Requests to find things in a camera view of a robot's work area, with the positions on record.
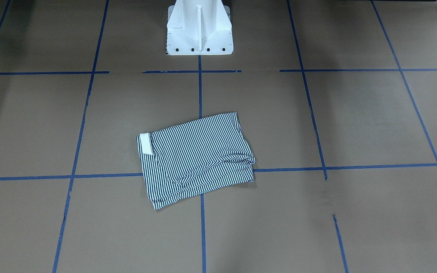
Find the striped polo shirt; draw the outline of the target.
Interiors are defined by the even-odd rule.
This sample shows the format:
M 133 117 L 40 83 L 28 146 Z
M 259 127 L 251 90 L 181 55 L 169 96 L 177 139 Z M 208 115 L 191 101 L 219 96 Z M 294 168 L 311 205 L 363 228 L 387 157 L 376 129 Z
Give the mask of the striped polo shirt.
M 136 140 L 147 196 L 155 210 L 255 180 L 256 158 L 237 112 L 141 133 Z

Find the white pedestal column base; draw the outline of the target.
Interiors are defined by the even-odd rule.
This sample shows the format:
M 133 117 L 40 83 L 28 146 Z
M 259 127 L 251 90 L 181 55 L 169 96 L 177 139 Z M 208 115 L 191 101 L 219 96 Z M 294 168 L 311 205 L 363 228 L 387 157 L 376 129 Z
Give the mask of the white pedestal column base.
M 171 56 L 234 52 L 230 7 L 222 0 L 177 0 L 168 7 L 165 52 Z

